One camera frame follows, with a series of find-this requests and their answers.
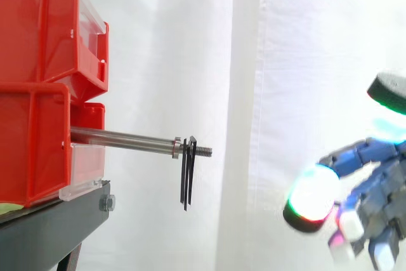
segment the red plastic bin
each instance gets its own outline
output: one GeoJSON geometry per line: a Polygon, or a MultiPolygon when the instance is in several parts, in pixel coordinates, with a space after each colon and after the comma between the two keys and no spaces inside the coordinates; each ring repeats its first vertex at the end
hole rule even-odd
{"type": "Polygon", "coordinates": [[[0,82],[63,83],[80,104],[108,89],[108,25],[88,0],[0,0],[0,82]]]}
{"type": "Polygon", "coordinates": [[[62,84],[0,83],[0,202],[43,200],[70,181],[70,95],[62,84]]]}

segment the white backdrop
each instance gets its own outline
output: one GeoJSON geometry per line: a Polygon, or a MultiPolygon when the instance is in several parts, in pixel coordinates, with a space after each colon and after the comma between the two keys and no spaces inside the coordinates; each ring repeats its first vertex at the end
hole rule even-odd
{"type": "Polygon", "coordinates": [[[110,24],[106,128],[195,135],[214,157],[184,213],[180,161],[108,149],[116,210],[78,271],[371,270],[366,253],[333,266],[332,223],[304,236],[281,211],[306,164],[365,135],[366,87],[406,62],[404,0],[91,2],[110,24]]]}
{"type": "MultiPolygon", "coordinates": [[[[281,212],[300,171],[366,136],[373,116],[366,89],[377,71],[406,65],[405,13],[405,0],[261,0],[248,268],[239,270],[373,270],[367,250],[351,265],[333,265],[333,222],[303,235],[281,212]]],[[[396,270],[405,269],[405,251],[403,244],[396,270]]]]}

